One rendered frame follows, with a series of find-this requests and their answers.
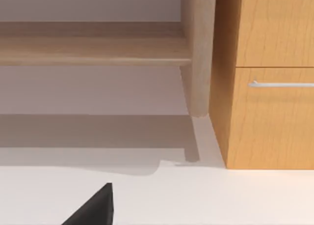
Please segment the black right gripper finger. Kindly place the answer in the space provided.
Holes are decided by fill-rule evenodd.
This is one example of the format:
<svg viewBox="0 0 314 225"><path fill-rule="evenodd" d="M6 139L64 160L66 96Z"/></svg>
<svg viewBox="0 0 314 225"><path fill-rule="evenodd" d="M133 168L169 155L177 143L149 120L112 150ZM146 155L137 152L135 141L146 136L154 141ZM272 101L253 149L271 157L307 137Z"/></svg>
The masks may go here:
<svg viewBox="0 0 314 225"><path fill-rule="evenodd" d="M113 185L106 183L61 225L113 225Z"/></svg>

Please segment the pale wooden open shelf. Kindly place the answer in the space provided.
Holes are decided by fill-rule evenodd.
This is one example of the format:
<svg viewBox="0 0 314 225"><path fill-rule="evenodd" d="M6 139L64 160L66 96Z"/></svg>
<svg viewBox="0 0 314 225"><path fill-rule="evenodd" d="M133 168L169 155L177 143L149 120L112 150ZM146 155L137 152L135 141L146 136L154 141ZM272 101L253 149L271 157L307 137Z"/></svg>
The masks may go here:
<svg viewBox="0 0 314 225"><path fill-rule="evenodd" d="M178 22L0 22L3 66L178 66L188 112L208 114L215 0L181 0Z"/></svg>

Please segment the orange wooden cupboard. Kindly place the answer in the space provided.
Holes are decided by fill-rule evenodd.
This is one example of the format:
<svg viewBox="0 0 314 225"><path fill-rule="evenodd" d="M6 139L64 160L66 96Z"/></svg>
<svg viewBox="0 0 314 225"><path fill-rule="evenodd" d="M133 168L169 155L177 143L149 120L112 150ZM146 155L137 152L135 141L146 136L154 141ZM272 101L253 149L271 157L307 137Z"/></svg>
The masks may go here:
<svg viewBox="0 0 314 225"><path fill-rule="evenodd" d="M209 116L226 167L236 69L297 67L314 68L314 0L216 0Z"/></svg>

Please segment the orange wooden drawer front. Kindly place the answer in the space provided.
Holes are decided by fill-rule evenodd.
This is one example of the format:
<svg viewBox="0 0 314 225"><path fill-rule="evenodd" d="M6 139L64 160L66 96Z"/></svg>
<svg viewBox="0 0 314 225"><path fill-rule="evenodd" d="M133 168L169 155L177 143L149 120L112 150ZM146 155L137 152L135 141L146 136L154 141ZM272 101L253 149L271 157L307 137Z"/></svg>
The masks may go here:
<svg viewBox="0 0 314 225"><path fill-rule="evenodd" d="M314 169L314 87L249 87L314 83L314 68L237 68L227 167Z"/></svg>

